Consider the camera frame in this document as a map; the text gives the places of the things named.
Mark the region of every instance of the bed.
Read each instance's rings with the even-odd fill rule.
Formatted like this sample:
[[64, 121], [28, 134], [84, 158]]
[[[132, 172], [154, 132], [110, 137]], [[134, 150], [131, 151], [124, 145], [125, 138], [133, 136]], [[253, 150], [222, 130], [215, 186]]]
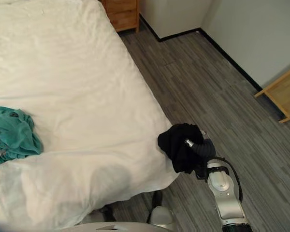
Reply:
[[177, 177], [157, 146], [171, 124], [97, 0], [0, 0], [0, 106], [44, 145], [0, 165], [0, 222], [70, 227]]

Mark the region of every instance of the wooden floor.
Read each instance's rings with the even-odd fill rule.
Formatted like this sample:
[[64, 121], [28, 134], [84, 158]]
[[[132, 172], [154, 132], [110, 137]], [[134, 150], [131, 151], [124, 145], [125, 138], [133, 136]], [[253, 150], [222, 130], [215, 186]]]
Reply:
[[[241, 179], [243, 208], [254, 231], [290, 232], [290, 122], [215, 48], [194, 32], [158, 43], [143, 25], [120, 34], [172, 123], [208, 132], [217, 154]], [[221, 231], [212, 193], [194, 174], [163, 190], [178, 231]], [[145, 222], [151, 193], [113, 204], [119, 221]]]

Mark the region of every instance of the wooden nightstand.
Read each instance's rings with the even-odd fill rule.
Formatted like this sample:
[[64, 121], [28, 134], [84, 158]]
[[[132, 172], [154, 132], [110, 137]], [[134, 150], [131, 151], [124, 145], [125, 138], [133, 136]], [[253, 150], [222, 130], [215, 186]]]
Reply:
[[139, 0], [100, 0], [116, 31], [139, 31]]

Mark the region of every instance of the wooden drawer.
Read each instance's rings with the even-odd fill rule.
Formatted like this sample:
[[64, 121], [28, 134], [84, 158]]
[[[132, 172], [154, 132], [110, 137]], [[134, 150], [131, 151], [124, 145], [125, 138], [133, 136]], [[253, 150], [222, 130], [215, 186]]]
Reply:
[[116, 31], [137, 27], [136, 10], [108, 14]]
[[136, 0], [106, 0], [108, 14], [136, 10]]

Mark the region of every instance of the teal shirt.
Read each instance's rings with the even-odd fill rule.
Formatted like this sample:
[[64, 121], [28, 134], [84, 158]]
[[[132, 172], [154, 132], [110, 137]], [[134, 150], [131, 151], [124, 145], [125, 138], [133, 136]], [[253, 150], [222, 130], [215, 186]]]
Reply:
[[0, 107], [0, 164], [42, 152], [33, 127], [32, 118], [21, 110]]

